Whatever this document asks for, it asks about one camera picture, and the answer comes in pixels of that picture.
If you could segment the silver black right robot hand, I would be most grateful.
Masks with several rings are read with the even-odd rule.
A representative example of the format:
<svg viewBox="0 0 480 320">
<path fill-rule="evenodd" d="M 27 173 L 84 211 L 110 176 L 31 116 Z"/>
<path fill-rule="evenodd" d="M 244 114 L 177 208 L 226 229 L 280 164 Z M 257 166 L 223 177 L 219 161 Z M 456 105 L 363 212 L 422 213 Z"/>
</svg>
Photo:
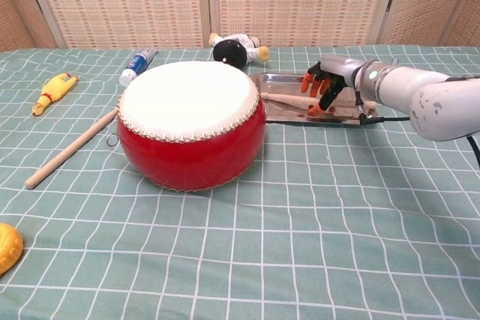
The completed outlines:
<svg viewBox="0 0 480 320">
<path fill-rule="evenodd" d="M 310 97 L 316 98 L 319 94 L 320 98 L 308 109 L 308 115 L 315 117 L 329 111 L 345 88 L 354 88 L 356 75 L 365 63 L 342 55 L 324 55 L 309 67 L 301 82 L 301 93 L 311 87 Z"/>
</svg>

